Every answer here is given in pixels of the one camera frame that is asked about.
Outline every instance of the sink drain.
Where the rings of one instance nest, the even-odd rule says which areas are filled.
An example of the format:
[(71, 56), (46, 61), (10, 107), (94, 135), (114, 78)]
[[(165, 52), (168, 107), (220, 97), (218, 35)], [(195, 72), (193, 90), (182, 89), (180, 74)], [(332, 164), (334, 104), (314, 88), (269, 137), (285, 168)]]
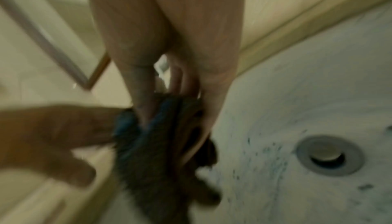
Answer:
[(365, 156), (358, 146), (334, 136), (319, 135), (300, 141), (297, 157), (307, 169), (327, 176), (345, 176), (359, 170)]

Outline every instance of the dark cloth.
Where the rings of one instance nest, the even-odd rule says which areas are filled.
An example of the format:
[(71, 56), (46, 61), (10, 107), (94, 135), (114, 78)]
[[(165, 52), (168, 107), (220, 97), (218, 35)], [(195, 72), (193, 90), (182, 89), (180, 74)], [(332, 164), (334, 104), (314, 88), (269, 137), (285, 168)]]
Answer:
[(196, 169), (217, 162), (208, 139), (181, 165), (181, 155), (200, 135), (203, 109), (198, 100), (164, 97), (159, 113), (145, 131), (130, 109), (118, 118), (116, 169), (126, 190), (153, 224), (188, 224), (191, 203), (217, 206), (221, 194), (196, 176)]

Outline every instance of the white sink basin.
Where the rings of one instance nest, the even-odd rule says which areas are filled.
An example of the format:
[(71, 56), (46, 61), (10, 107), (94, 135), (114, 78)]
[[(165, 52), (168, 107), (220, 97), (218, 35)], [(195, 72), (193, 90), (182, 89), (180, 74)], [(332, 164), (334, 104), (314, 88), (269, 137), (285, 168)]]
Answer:
[[(392, 223), (391, 6), (309, 38), (234, 82), (214, 130), (220, 162), (201, 172), (224, 199), (214, 211), (195, 208), (196, 223)], [(296, 146), (314, 135), (356, 144), (363, 167), (340, 177), (305, 168)], [(131, 223), (134, 210), (118, 206), (104, 219)]]

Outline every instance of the skin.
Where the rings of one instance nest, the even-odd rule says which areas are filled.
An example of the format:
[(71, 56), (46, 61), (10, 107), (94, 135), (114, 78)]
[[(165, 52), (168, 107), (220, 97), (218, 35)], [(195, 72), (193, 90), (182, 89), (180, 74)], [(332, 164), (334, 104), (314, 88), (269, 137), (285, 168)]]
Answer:
[[(165, 91), (153, 65), (166, 54), (169, 92), (200, 96), (202, 146), (235, 77), (244, 0), (90, 0), (107, 50), (132, 96), (140, 124), (154, 117)], [(49, 106), (0, 111), (0, 169), (29, 169), (85, 187), (96, 172), (70, 149), (112, 142), (120, 109)]]
[(153, 65), (166, 54), (169, 92), (204, 104), (203, 135), (184, 156), (203, 144), (235, 77), (244, 0), (90, 0), (107, 50), (131, 94), (140, 124), (154, 117)]

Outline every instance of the fingernail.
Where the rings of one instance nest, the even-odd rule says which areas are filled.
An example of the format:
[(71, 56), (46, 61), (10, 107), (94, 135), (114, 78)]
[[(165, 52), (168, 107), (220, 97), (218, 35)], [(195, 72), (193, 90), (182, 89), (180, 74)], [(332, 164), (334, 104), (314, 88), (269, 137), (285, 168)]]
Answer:
[(94, 168), (88, 167), (78, 170), (71, 176), (70, 184), (77, 187), (87, 187), (94, 181), (97, 172)]

